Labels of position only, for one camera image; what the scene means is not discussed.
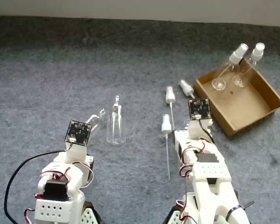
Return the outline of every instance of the white spray nozzle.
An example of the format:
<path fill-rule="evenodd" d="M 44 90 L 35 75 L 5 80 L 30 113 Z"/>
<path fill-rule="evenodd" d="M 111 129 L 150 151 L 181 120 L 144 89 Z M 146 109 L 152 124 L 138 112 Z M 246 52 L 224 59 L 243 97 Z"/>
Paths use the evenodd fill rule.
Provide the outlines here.
<path fill-rule="evenodd" d="M 194 90 L 192 86 L 190 86 L 185 80 L 180 80 L 179 81 L 179 86 L 182 88 L 183 93 L 188 97 L 191 96 L 193 99 L 195 98 L 193 93 Z"/>
<path fill-rule="evenodd" d="M 162 133 L 164 133 L 166 135 L 172 132 L 169 114 L 163 114 L 163 123 L 162 123 L 161 130 L 162 130 Z"/>
<path fill-rule="evenodd" d="M 239 47 L 230 55 L 229 61 L 232 62 L 233 64 L 238 64 L 242 60 L 247 50 L 248 50 L 247 44 L 241 43 Z"/>
<path fill-rule="evenodd" d="M 167 86 L 166 87 L 166 103 L 174 103 L 175 102 L 175 95 L 173 93 L 173 87 Z"/>
<path fill-rule="evenodd" d="M 257 43 L 251 53 L 252 60 L 259 61 L 263 56 L 264 49 L 265 45 L 263 43 Z"/>

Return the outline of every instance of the bottle cap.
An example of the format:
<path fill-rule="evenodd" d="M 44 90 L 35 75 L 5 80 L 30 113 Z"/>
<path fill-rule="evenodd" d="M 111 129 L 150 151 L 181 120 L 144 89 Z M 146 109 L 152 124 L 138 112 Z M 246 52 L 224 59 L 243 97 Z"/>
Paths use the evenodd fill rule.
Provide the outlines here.
<path fill-rule="evenodd" d="M 238 64 L 242 60 L 247 50 L 248 50 L 247 44 L 241 43 L 239 47 L 230 55 L 229 61 L 233 64 Z"/>

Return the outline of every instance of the white plastic part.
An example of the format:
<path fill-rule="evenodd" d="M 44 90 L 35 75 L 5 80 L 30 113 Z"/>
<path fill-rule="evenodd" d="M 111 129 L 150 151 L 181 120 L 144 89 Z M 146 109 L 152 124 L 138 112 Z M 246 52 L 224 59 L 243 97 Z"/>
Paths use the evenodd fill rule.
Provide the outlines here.
<path fill-rule="evenodd" d="M 191 96 L 193 99 L 194 97 L 194 89 L 190 86 L 185 80 L 179 81 L 179 86 L 182 88 L 183 93 L 188 97 Z"/>
<path fill-rule="evenodd" d="M 225 163 L 222 162 L 196 162 L 193 165 L 193 181 L 204 181 L 206 178 L 220 178 L 221 181 L 230 182 L 231 176 Z"/>
<path fill-rule="evenodd" d="M 233 64 L 238 64 L 243 59 L 244 54 L 247 52 L 248 46 L 241 43 L 239 47 L 230 55 L 229 61 Z"/>
<path fill-rule="evenodd" d="M 174 103 L 175 102 L 175 95 L 173 92 L 173 87 L 172 86 L 167 86 L 166 87 L 166 103 Z"/>
<path fill-rule="evenodd" d="M 179 211 L 174 211 L 171 215 L 171 218 L 168 220 L 167 224 L 182 224 L 182 221 L 179 220 Z"/>
<path fill-rule="evenodd" d="M 82 161 L 85 165 L 91 166 L 91 164 L 93 163 L 93 156 L 86 155 L 86 147 L 73 144 L 69 151 L 59 153 L 58 156 L 54 159 L 54 162 L 65 164 L 70 164 L 73 161 Z M 82 186 L 84 186 L 88 182 L 89 170 L 88 168 L 78 163 L 75 164 L 75 166 L 83 172 Z"/>
<path fill-rule="evenodd" d="M 79 190 L 74 198 L 60 202 L 37 199 L 35 205 L 35 224 L 67 223 L 80 224 L 85 196 Z"/>
<path fill-rule="evenodd" d="M 68 197 L 75 197 L 80 187 L 82 186 L 82 177 L 83 177 L 83 172 L 75 165 L 59 163 L 59 162 L 51 162 L 42 170 L 42 173 L 46 171 L 59 171 L 61 173 L 64 173 L 68 167 L 70 167 L 70 169 L 66 173 L 66 177 L 69 179 L 69 183 L 67 184 L 67 195 Z M 52 175 L 53 175 L 52 172 L 44 173 L 41 175 L 41 179 L 38 182 L 39 194 L 43 194 L 45 184 L 47 180 L 52 179 L 53 177 Z"/>
<path fill-rule="evenodd" d="M 223 156 L 214 144 L 199 140 L 202 132 L 201 128 L 200 130 L 196 128 L 198 128 L 197 123 L 193 120 L 190 121 L 188 130 L 175 131 L 176 151 L 179 155 L 184 152 L 185 164 L 193 165 L 189 179 L 192 181 L 194 192 L 187 194 L 185 213 L 190 214 L 199 224 L 212 224 L 215 216 L 219 215 L 219 222 L 216 223 L 225 224 L 226 222 L 221 217 L 226 217 L 228 211 L 238 206 L 239 202 L 231 184 L 231 176 Z M 189 148 L 189 146 L 201 148 L 201 141 L 205 144 L 203 153 L 215 154 L 218 162 L 202 163 L 197 161 L 197 157 L 193 154 L 195 149 Z M 216 184 L 209 184 L 208 178 L 215 178 Z M 230 214 L 228 223 L 249 224 L 250 222 L 245 211 L 238 208 Z"/>
<path fill-rule="evenodd" d="M 69 223 L 73 209 L 73 202 L 37 199 L 35 207 L 35 219 L 42 221 Z"/>
<path fill-rule="evenodd" d="M 164 133 L 164 134 L 169 134 L 172 132 L 169 114 L 163 114 L 163 123 L 162 123 L 161 130 L 162 130 L 162 133 Z"/>
<path fill-rule="evenodd" d="M 81 215 L 80 224 L 98 224 L 97 219 L 91 208 L 86 208 L 83 214 Z"/>
<path fill-rule="evenodd" d="M 257 43 L 251 53 L 251 59 L 254 61 L 259 61 L 263 56 L 264 49 L 265 45 L 263 43 Z"/>

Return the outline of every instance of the black cable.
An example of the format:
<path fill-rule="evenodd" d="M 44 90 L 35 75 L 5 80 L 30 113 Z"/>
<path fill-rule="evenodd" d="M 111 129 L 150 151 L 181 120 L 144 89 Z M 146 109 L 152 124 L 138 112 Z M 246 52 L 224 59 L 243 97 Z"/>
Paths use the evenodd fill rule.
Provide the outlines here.
<path fill-rule="evenodd" d="M 199 124 L 200 124 L 200 127 L 202 128 L 202 130 L 209 136 L 209 138 L 211 139 L 211 141 L 213 143 L 215 143 L 213 137 L 210 135 L 210 133 L 208 131 L 206 131 L 203 127 L 202 127 L 202 124 L 201 124 L 201 119 L 199 119 Z"/>
<path fill-rule="evenodd" d="M 18 168 L 14 171 L 13 175 L 11 176 L 11 178 L 10 178 L 8 184 L 7 184 L 6 191 L 5 191 L 5 196 L 4 196 L 4 212 L 5 212 L 5 215 L 8 217 L 8 219 L 9 219 L 13 224 L 18 224 L 18 223 L 17 223 L 17 222 L 11 217 L 11 215 L 8 213 L 8 210 L 7 210 L 7 199 L 8 199 L 8 193 L 9 193 L 10 185 L 11 185 L 11 183 L 13 182 L 14 177 L 17 175 L 17 173 L 19 172 L 19 170 L 20 170 L 28 161 L 30 161 L 30 160 L 32 160 L 32 159 L 34 159 L 34 158 L 43 156 L 43 155 L 54 154 L 54 153 L 61 153 L 61 152 L 64 152 L 64 150 L 51 151 L 51 152 L 41 153 L 41 154 L 32 156 L 32 157 L 26 159 L 24 162 L 22 162 L 22 163 L 18 166 Z"/>
<path fill-rule="evenodd" d="M 195 224 L 198 224 L 198 223 L 197 223 L 197 221 L 196 221 L 196 220 L 195 220 L 192 216 L 185 215 L 185 216 L 183 217 L 183 220 L 184 220 L 184 218 L 185 218 L 185 217 L 189 217 L 189 218 L 191 218 L 191 219 L 194 221 L 194 223 L 195 223 Z"/>

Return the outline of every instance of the perforated plate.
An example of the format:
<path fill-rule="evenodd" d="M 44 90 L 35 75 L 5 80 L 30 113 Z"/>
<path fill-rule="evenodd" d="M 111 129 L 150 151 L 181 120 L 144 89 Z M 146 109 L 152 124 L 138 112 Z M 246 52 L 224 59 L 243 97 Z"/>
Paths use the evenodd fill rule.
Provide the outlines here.
<path fill-rule="evenodd" d="M 87 208 L 81 216 L 80 224 L 98 224 L 92 209 Z"/>
<path fill-rule="evenodd" d="M 37 199 L 35 205 L 35 219 L 68 223 L 71 217 L 72 203 L 73 202 Z"/>
<path fill-rule="evenodd" d="M 223 178 L 231 181 L 231 176 L 226 164 L 220 162 L 197 162 L 193 166 L 194 178 Z"/>

